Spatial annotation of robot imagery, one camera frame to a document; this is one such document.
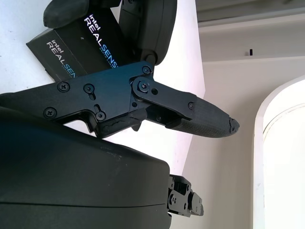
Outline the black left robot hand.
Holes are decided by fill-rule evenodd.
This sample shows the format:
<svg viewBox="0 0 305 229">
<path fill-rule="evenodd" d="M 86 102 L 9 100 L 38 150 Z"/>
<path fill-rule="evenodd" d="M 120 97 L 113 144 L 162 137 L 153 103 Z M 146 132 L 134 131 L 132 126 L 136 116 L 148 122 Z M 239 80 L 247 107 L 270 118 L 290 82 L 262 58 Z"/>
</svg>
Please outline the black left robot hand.
<svg viewBox="0 0 305 229">
<path fill-rule="evenodd" d="M 176 18 L 175 0 L 53 0 L 43 14 L 44 26 L 67 29 L 72 23 L 96 15 L 126 48 L 126 64 L 165 58 Z"/>
</svg>

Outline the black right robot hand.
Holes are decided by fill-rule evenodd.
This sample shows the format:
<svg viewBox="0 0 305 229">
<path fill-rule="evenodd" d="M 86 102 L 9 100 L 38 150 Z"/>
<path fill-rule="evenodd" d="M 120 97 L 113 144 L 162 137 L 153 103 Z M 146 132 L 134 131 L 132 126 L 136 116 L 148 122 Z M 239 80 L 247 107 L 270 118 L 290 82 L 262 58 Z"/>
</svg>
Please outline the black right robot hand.
<svg viewBox="0 0 305 229">
<path fill-rule="evenodd" d="M 153 79 L 148 62 L 0 96 L 3 229 L 168 229 L 202 216 L 201 198 L 169 165 L 107 137 L 148 120 L 223 138 L 239 123 Z"/>
</svg>

